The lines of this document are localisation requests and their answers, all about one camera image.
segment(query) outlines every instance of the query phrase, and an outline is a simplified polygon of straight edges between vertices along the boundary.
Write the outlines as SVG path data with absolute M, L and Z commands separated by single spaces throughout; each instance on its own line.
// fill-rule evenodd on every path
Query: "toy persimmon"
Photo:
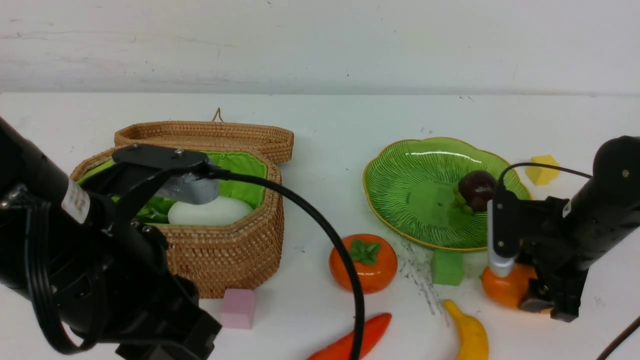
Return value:
M 507 277 L 497 277 L 487 266 L 482 272 L 482 288 L 488 297 L 498 304 L 518 309 L 527 295 L 529 279 L 537 279 L 533 266 L 516 263 Z
M 398 260 L 396 252 L 386 240 L 376 235 L 356 234 L 347 236 L 342 242 L 353 260 L 365 294 L 376 293 L 393 281 Z M 329 268 L 338 285 L 353 291 L 347 270 L 335 248 L 329 256 Z

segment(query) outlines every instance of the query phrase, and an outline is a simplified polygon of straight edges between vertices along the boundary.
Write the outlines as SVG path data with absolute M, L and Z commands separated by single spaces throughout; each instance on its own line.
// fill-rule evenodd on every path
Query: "black wire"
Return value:
M 25 195 L 27 207 L 24 263 L 29 297 L 36 319 L 47 342 L 65 355 L 87 351 L 95 346 L 106 325 L 106 284 L 102 269 L 97 265 L 88 272 L 92 289 L 93 313 L 88 332 L 77 346 L 67 335 L 49 282 L 49 210 L 51 203 Z
M 349 275 L 349 280 L 351 281 L 351 288 L 353 288 L 356 316 L 355 326 L 353 330 L 353 344 L 351 346 L 351 354 L 349 356 L 349 360 L 359 360 L 360 349 L 362 348 L 362 339 L 364 336 L 364 294 L 362 293 L 362 285 L 360 284 L 360 280 L 358 279 L 358 273 L 356 272 L 356 268 L 353 265 L 351 256 L 349 255 L 347 248 L 342 243 L 342 238 L 338 235 L 333 226 L 331 226 L 329 221 L 327 221 L 324 216 L 322 216 L 322 214 L 320 214 L 320 212 L 311 204 L 309 204 L 305 199 L 278 183 L 274 183 L 261 177 L 235 174 L 233 172 L 222 169 L 213 170 L 212 177 L 222 180 L 234 180 L 243 183 L 251 183 L 269 188 L 293 201 L 293 203 L 302 208 L 302 210 L 306 211 L 318 223 L 318 225 L 322 227 L 322 229 L 329 236 L 329 239 L 333 243 L 333 246 L 335 246 L 338 255 L 344 263 L 344 266 L 347 269 L 347 274 Z
M 499 184 L 503 184 L 504 183 L 504 177 L 507 175 L 507 173 L 509 172 L 509 170 L 516 168 L 516 167 L 544 167 L 544 168 L 552 168 L 554 170 L 560 170 L 562 172 L 568 172 L 569 174 L 573 174 L 573 175 L 578 175 L 578 176 L 582 176 L 582 177 L 586 177 L 587 179 L 591 179 L 591 175 L 589 174 L 585 174 L 583 172 L 579 172 L 576 170 L 571 170 L 570 168 L 564 168 L 564 167 L 557 167 L 555 165 L 547 165 L 547 164 L 539 164 L 539 163 L 517 163 L 517 164 L 513 164 L 513 165 L 509 165 L 508 167 L 506 167 L 502 173 L 500 174 L 500 177 L 498 178 L 498 183 Z
M 612 342 L 609 344 L 607 348 L 598 356 L 596 360 L 604 360 L 611 355 L 611 353 L 616 350 L 616 348 L 622 344 L 634 331 L 638 330 L 640 327 L 640 316 L 638 316 L 634 322 L 632 322 L 623 332 L 620 333 Z

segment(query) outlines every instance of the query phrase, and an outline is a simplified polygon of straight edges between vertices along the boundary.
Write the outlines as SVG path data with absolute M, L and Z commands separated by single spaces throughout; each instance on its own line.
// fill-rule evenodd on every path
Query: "pink block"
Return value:
M 255 314 L 255 293 L 247 289 L 227 289 L 222 301 L 221 323 L 231 329 L 251 329 Z

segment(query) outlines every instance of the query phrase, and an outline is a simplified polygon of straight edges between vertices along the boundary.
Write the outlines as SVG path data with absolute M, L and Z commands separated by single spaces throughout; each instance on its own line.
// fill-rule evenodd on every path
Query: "basket handle loop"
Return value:
M 213 115 L 213 120 L 211 120 L 211 122 L 216 122 L 216 119 L 220 119 L 220 122 L 224 122 L 224 120 L 222 120 L 222 112 L 220 111 L 220 108 L 216 110 L 216 114 Z

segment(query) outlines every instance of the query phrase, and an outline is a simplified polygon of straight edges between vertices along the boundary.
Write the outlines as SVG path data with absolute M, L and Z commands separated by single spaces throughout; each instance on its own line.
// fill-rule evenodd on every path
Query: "yellow block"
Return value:
M 551 155 L 534 156 L 531 158 L 531 162 L 559 166 L 556 159 Z M 543 167 L 527 167 L 525 172 L 536 186 L 549 184 L 551 180 L 555 179 L 558 174 L 560 174 L 559 170 Z

